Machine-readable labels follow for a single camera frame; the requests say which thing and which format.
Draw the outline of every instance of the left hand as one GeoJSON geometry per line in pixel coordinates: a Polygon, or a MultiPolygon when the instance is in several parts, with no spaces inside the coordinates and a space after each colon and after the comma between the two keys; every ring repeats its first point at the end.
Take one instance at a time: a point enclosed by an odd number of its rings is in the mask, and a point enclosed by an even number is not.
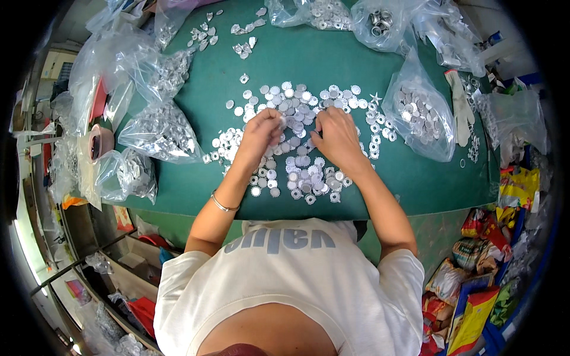
{"type": "Polygon", "coordinates": [[[279,143],[279,137],[283,133],[279,130],[281,115],[277,110],[267,108],[247,123],[242,142],[235,154],[234,166],[245,169],[247,174],[253,173],[267,147],[279,143]]]}

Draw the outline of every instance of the star-shaped charm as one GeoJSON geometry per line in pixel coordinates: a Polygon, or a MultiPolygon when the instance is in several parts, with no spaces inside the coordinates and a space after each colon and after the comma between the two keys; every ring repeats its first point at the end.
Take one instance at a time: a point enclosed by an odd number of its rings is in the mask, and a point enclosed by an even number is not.
{"type": "Polygon", "coordinates": [[[378,92],[376,92],[376,94],[374,95],[370,94],[370,97],[372,97],[372,100],[370,101],[371,103],[376,103],[376,105],[380,105],[378,101],[382,100],[382,98],[378,97],[378,92]]]}

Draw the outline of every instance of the floor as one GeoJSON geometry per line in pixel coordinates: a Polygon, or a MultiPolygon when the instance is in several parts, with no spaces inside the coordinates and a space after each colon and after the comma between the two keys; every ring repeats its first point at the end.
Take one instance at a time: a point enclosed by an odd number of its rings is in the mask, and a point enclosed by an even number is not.
{"type": "MultiPolygon", "coordinates": [[[[451,256],[451,248],[461,237],[461,225],[468,213],[467,209],[409,217],[418,242],[418,258],[424,265],[426,276],[424,284],[428,282],[441,261],[451,256]]],[[[136,215],[138,215],[143,221],[158,226],[160,235],[177,247],[184,247],[190,227],[194,222],[193,216],[162,214],[137,209],[129,209],[129,215],[132,222],[135,222],[136,215]]],[[[242,235],[241,223],[241,220],[234,221],[224,244],[242,235]]],[[[359,242],[359,247],[374,265],[378,264],[381,248],[370,221],[368,221],[366,234],[359,242]]]]}

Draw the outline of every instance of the silver bangle bracelet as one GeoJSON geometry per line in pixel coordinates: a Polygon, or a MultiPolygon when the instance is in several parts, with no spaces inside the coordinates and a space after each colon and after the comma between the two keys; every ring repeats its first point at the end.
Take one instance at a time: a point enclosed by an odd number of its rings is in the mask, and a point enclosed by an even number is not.
{"type": "Polygon", "coordinates": [[[212,200],[214,201],[214,204],[216,204],[216,205],[218,206],[218,208],[220,208],[221,210],[223,210],[223,211],[225,211],[225,212],[228,212],[228,211],[238,211],[238,210],[239,210],[239,207],[240,207],[239,205],[238,205],[237,208],[226,208],[225,206],[221,205],[221,204],[219,203],[219,201],[215,198],[214,193],[215,193],[216,190],[217,190],[217,189],[214,189],[214,191],[212,191],[212,195],[210,196],[210,198],[212,198],[212,200]]]}

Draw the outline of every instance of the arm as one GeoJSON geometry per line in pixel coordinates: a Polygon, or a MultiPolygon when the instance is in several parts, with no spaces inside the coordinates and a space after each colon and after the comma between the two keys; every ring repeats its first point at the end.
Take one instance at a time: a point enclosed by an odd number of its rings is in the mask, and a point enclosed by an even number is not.
{"type": "Polygon", "coordinates": [[[360,189],[382,246],[380,259],[401,248],[417,255],[416,238],[408,218],[362,154],[352,116],[329,107],[317,115],[316,131],[323,132],[322,138],[317,132],[311,132],[319,151],[351,177],[360,189]]]}
{"type": "MultiPolygon", "coordinates": [[[[277,110],[265,109],[247,123],[234,163],[215,192],[222,206],[236,208],[241,203],[267,146],[279,143],[283,133],[279,130],[280,117],[277,110]]],[[[202,251],[214,256],[222,247],[234,216],[235,211],[221,210],[210,198],[192,224],[184,252],[202,251]]]]}

